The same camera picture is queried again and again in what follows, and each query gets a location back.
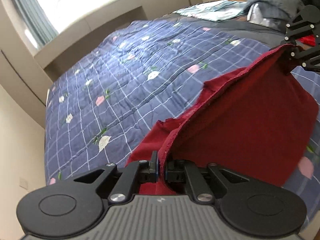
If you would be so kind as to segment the red knit sweater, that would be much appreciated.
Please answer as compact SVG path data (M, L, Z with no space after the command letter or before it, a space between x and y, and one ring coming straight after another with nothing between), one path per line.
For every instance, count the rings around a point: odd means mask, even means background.
M206 81L193 106L153 125L129 163L157 151L161 173L169 159L185 159L283 186L304 154L319 111L292 75L298 62L291 50L284 44L248 67Z

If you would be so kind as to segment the grey bed sheet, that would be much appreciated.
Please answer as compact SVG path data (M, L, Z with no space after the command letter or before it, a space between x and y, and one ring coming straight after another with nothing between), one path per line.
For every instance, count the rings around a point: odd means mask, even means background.
M262 42L270 48L280 45L285 35L277 30L246 21L226 20L222 22L211 22L199 20L194 17L186 17L178 14L168 14L156 20L167 20L174 23L193 23L198 27L215 28L240 38L250 38Z

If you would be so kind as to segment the blue plaid floral quilt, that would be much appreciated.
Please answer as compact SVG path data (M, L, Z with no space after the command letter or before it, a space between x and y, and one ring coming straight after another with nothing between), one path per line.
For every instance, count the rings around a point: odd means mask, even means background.
M167 20L135 21L106 37L47 95L48 183L106 163L124 167L158 121L194 105L203 84L248 67L271 48L219 29ZM297 65L293 77L319 106L319 75ZM283 186L319 212L319 111L294 172Z

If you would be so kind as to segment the light blue folded cloth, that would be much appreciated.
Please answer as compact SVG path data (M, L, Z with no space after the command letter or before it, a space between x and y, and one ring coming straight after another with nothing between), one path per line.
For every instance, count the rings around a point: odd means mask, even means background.
M242 16L245 5L246 2L219 0L192 5L187 8L178 9L173 13L200 20L221 22Z

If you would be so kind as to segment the beige wardrobe cabinet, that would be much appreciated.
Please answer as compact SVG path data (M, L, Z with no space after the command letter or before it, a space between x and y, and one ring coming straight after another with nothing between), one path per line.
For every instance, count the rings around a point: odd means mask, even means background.
M1 0L1 85L44 128L47 89L53 82L35 60L36 52L12 1Z

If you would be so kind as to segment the beige window bench shelf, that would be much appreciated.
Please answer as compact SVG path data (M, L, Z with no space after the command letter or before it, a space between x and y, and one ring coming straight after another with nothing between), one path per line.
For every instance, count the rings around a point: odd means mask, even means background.
M146 20L140 0L115 0L75 21L34 56L55 81L116 29Z

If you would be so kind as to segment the left blue curtain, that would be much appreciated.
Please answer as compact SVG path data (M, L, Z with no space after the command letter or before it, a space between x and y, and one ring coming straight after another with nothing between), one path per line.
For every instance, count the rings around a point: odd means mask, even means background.
M57 37L57 30L37 0L12 0L12 2L40 48Z

